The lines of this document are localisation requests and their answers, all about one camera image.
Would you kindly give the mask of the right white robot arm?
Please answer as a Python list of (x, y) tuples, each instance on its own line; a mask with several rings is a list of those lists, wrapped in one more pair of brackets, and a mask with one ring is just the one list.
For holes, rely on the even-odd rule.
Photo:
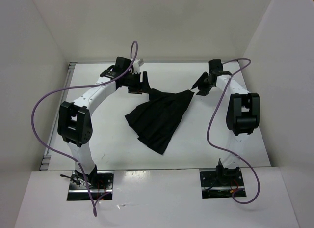
[[(218, 165), (215, 168), (215, 179), (211, 187), (216, 183), (227, 185), (231, 180), (235, 179), (239, 172), (238, 163), (240, 161), (249, 165), (242, 157), (244, 151), (243, 143), (258, 128), (260, 123), (259, 95), (243, 88), (233, 79), (233, 74), (230, 72), (204, 72), (192, 86), (193, 89), (198, 89), (197, 94), (200, 96), (208, 95), (209, 91), (214, 87), (222, 90), (222, 95), (209, 121), (207, 141), (210, 146), (227, 152), (229, 155), (224, 160), (220, 159), (218, 161)], [(226, 125), (232, 134), (228, 148), (214, 145), (209, 139), (210, 128), (225, 96), (229, 98)]]

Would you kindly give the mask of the black pleated skirt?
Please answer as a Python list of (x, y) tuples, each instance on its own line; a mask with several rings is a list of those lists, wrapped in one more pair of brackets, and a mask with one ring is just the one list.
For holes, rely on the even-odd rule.
[(194, 92), (185, 90), (168, 93), (150, 89), (148, 94), (149, 101), (138, 105), (125, 115), (125, 119), (140, 142), (162, 155), (188, 109)]

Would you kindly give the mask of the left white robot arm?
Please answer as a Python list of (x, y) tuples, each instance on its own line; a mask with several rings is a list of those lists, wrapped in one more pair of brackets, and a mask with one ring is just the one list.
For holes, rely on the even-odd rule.
[(118, 74), (105, 70), (96, 82), (81, 97), (73, 102), (64, 101), (59, 107), (57, 132), (67, 143), (72, 157), (75, 158), (75, 173), (80, 182), (90, 189), (99, 181), (97, 166), (89, 147), (93, 127), (91, 116), (96, 108), (120, 87), (127, 87), (130, 93), (146, 93), (149, 89), (148, 74), (126, 73), (117, 80)]

